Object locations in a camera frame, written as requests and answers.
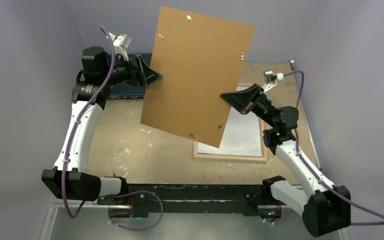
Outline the printed photo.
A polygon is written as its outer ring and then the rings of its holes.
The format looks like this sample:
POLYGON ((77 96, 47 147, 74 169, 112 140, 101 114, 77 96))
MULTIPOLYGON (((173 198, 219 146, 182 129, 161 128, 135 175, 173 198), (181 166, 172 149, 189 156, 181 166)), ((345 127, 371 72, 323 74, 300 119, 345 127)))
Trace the printed photo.
POLYGON ((220 146, 214 147, 198 142, 195 150, 199 155, 223 155, 228 157, 264 156, 260 119, 252 114, 240 114, 233 107, 230 109, 220 146))

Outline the wooden picture frame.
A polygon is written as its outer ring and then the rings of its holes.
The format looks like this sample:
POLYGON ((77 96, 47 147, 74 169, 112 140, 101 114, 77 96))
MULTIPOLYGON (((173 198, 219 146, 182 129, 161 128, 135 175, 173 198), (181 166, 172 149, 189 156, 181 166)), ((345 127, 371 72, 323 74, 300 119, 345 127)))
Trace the wooden picture frame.
POLYGON ((263 157, 243 157, 243 156, 227 156, 227 155, 205 155, 198 154, 195 150, 195 147, 198 142, 194 142, 193 144, 193 153, 192 157, 195 160, 202 161, 214 161, 214 162, 225 162, 225 163, 243 163, 243 164, 264 164, 268 161, 268 149, 265 147, 263 142, 263 130, 265 129, 265 123, 259 118, 260 123, 263 124, 260 130, 260 134, 262 137, 262 148, 263 148, 263 157))

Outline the brown backing board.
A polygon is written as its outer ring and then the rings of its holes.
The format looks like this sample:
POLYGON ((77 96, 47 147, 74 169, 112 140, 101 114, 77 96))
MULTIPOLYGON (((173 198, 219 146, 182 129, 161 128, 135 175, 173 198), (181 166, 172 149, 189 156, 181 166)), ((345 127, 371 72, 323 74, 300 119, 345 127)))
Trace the brown backing board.
POLYGON ((140 122, 219 147, 231 110, 221 94, 236 90, 254 29, 161 7, 150 66, 162 79, 146 88, 140 122))

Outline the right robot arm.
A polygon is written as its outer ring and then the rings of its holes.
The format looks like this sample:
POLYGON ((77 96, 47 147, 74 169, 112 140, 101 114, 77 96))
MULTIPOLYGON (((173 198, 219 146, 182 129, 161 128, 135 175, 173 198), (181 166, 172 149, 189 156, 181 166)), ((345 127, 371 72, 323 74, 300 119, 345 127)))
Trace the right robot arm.
POLYGON ((242 115, 255 114, 271 128, 263 130, 263 143, 281 160, 299 181, 301 190, 284 177, 263 180, 260 196, 268 204, 276 200, 301 216, 313 237, 351 225, 351 193, 337 186, 306 156, 293 134, 298 127, 299 110, 294 106, 275 107, 258 84, 247 89, 222 93, 220 97, 242 115))

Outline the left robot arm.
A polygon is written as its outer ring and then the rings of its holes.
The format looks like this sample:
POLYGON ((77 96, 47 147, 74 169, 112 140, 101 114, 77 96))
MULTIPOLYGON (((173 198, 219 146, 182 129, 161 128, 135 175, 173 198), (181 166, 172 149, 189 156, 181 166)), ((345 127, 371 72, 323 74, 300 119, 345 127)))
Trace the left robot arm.
POLYGON ((137 54, 109 54, 100 46, 85 48, 82 70, 72 89, 71 118, 61 152, 52 169, 42 172, 41 180, 58 199, 95 201, 109 196, 118 205, 129 199, 122 177, 98 177, 89 174, 89 154, 95 129, 102 116, 111 87, 127 83, 143 88, 163 76, 151 69, 137 54))

